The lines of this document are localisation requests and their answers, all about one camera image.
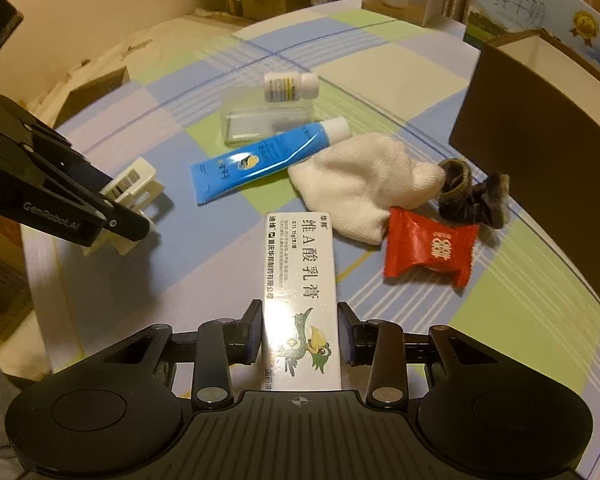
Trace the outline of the checkered bed sheet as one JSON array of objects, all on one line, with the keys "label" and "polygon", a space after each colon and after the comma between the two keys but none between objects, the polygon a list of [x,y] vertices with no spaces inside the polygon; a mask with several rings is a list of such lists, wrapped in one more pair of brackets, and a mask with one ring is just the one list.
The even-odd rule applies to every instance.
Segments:
[{"label": "checkered bed sheet", "polygon": [[[486,180],[449,144],[478,56],[459,24],[420,28],[354,1],[271,18],[205,47],[160,50],[61,127],[107,174],[137,159],[155,169],[164,190],[149,209],[154,232],[124,255],[23,233],[52,369],[152,323],[191,330],[238,313],[263,290],[265,217],[324,211],[341,300],[410,332],[449,324],[580,393],[594,434],[579,470],[600,479],[600,298],[529,208],[510,202],[501,229],[481,230],[462,288],[423,266],[385,276],[392,208],[436,218],[444,162]],[[344,118],[350,139],[199,203],[194,171],[227,151],[224,96],[282,70],[317,75],[315,119]]]}]

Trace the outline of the grey fur scrunchie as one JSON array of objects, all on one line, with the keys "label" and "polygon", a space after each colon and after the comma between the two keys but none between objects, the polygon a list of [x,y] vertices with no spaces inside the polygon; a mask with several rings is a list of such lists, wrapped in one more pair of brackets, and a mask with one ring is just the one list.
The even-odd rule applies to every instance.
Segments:
[{"label": "grey fur scrunchie", "polygon": [[468,163],[457,158],[445,159],[439,166],[445,172],[438,199],[440,216],[457,224],[483,224],[503,229],[508,219],[509,176],[490,174],[483,182],[472,182]]}]

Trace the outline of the white knitted cloth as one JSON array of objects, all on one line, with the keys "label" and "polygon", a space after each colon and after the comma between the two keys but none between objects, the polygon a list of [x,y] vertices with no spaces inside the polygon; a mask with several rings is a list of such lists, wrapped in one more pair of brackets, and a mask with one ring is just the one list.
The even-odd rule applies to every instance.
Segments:
[{"label": "white knitted cloth", "polygon": [[310,211],[326,212],[341,236],[378,246],[390,209],[412,210],[436,198],[445,172],[407,154],[394,136],[370,132],[339,142],[288,169]]}]

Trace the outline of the light blue milk carton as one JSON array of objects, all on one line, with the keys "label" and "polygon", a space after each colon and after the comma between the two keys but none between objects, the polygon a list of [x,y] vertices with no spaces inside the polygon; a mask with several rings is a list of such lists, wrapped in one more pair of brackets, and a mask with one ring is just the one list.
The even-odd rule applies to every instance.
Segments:
[{"label": "light blue milk carton", "polygon": [[464,41],[476,48],[510,32],[543,29],[600,71],[600,13],[583,0],[470,0]]}]

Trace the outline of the silver ointment box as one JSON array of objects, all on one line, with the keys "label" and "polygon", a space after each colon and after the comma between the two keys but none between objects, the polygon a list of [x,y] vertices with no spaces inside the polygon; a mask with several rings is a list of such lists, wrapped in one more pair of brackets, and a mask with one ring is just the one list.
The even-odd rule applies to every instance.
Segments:
[{"label": "silver ointment box", "polygon": [[266,216],[263,351],[268,390],[341,388],[334,242],[324,212]]}]

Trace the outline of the red candy packet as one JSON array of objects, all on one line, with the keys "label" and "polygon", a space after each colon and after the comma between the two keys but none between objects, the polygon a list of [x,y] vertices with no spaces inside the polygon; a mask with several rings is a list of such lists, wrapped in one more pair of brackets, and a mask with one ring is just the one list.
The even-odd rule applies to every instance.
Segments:
[{"label": "red candy packet", "polygon": [[478,224],[446,226],[399,207],[390,209],[384,275],[398,278],[421,266],[447,275],[454,288],[464,288],[471,276]]}]

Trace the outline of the brown open cardboard box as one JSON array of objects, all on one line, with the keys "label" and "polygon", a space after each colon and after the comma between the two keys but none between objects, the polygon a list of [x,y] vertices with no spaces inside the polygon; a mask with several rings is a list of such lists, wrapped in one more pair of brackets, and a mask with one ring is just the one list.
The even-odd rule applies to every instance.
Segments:
[{"label": "brown open cardboard box", "polygon": [[486,42],[450,136],[600,296],[600,72],[542,30]]}]

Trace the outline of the small white pill bottle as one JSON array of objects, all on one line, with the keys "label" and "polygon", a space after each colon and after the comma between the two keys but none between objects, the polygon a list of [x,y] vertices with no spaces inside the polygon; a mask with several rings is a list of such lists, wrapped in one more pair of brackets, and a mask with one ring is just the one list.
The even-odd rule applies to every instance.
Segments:
[{"label": "small white pill bottle", "polygon": [[266,102],[314,100],[320,94],[320,78],[311,72],[266,73],[263,89]]}]

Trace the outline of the blue ointment tube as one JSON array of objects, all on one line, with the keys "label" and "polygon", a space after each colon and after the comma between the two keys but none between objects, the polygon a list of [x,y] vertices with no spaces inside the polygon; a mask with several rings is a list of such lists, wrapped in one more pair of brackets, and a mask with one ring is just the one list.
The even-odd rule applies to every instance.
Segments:
[{"label": "blue ointment tube", "polygon": [[347,119],[339,116],[310,122],[205,162],[197,162],[192,166],[196,202],[208,204],[235,188],[277,174],[351,136]]}]

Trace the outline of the white plastic clip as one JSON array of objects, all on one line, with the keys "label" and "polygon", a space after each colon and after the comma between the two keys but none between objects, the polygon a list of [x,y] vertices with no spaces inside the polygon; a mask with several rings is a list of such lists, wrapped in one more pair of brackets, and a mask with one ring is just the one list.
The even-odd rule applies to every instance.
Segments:
[{"label": "white plastic clip", "polygon": [[[164,185],[156,179],[157,170],[143,157],[139,157],[125,168],[100,191],[110,202],[125,206],[149,221],[149,231],[155,229],[155,223],[145,214],[145,209],[163,192]],[[112,246],[119,255],[125,256],[137,242],[106,230],[102,230],[90,247],[84,247],[86,256],[94,254],[105,245]]]}]

